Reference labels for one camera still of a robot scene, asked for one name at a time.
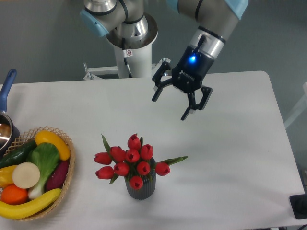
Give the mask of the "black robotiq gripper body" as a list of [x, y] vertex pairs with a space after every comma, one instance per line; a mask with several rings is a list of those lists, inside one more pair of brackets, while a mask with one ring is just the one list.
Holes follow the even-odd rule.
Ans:
[[184, 93], [198, 90], [214, 60], [188, 46], [172, 69], [172, 85]]

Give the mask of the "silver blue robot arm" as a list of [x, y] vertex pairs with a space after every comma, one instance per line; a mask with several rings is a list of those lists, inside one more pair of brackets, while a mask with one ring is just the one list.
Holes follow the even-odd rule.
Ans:
[[158, 35], [155, 19], [142, 0], [86, 0], [80, 17], [98, 37], [113, 46], [120, 78], [152, 78], [156, 101], [164, 87], [174, 86], [188, 97], [182, 120], [203, 110], [212, 89], [202, 84], [248, 6], [246, 0], [170, 0], [168, 6], [198, 23], [175, 67], [162, 60], [152, 67], [152, 44]]

